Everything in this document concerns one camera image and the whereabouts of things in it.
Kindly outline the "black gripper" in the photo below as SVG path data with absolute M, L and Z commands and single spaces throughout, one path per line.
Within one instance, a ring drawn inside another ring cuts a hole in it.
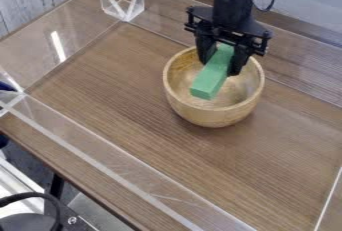
M 194 34 L 201 63 L 207 64 L 217 52 L 217 43 L 223 43 L 233 49 L 227 76 L 238 76 L 250 56 L 266 54 L 272 31 L 253 16 L 234 25 L 219 23 L 214 19 L 213 7 L 190 6 L 186 13 L 189 19 L 185 30 Z

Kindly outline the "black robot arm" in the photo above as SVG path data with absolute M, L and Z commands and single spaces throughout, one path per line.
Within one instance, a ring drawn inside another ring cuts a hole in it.
M 199 61 L 206 65 L 218 51 L 218 43 L 233 47 L 230 66 L 226 76 L 237 76 L 249 58 L 268 51 L 272 31 L 254 19 L 253 8 L 268 12 L 276 0 L 266 8 L 260 8 L 254 0 L 214 0 L 211 7 L 190 6 L 185 30 L 195 37 Z

